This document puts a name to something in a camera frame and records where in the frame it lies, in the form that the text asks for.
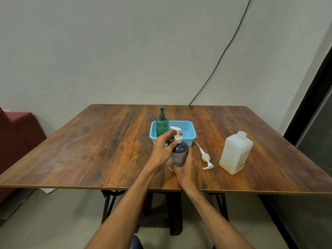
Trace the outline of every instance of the jeans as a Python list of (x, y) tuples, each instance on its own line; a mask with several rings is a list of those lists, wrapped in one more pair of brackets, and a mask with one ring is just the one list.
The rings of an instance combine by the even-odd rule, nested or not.
[(134, 238), (132, 238), (130, 249), (144, 249), (141, 241), (136, 235), (134, 235)]

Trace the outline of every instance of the forearm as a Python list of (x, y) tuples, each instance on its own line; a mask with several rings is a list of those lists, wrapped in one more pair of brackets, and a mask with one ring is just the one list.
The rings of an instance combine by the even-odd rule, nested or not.
[(147, 189), (156, 170), (147, 164), (86, 249), (130, 247)]
[(254, 248), (216, 211), (202, 192), (191, 189), (186, 193), (202, 217), (216, 248)]

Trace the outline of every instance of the person's left hand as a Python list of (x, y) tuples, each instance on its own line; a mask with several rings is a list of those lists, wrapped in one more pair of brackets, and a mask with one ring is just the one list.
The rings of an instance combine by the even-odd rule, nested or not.
[(170, 130), (156, 139), (148, 162), (149, 164), (152, 164), (154, 168), (158, 168), (168, 161), (172, 154), (172, 150), (178, 144), (176, 140), (171, 142), (171, 140), (174, 139), (174, 136), (176, 136), (176, 131)]

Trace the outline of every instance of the green bottle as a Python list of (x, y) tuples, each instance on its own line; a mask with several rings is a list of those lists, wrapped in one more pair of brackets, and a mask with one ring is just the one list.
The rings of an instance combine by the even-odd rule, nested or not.
[(160, 106), (159, 117), (156, 118), (156, 134), (157, 137), (168, 131), (168, 119), (165, 118), (164, 105)]

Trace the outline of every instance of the blue plastic basket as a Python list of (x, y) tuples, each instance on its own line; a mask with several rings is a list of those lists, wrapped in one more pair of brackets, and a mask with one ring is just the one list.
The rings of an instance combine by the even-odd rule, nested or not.
[[(196, 131), (191, 121), (169, 121), (168, 130), (171, 130), (171, 126), (181, 128), (181, 132), (183, 133), (182, 140), (185, 141), (189, 146), (193, 144), (193, 139), (196, 138)], [(154, 142), (157, 138), (156, 121), (151, 123), (150, 138), (152, 139), (154, 145)]]

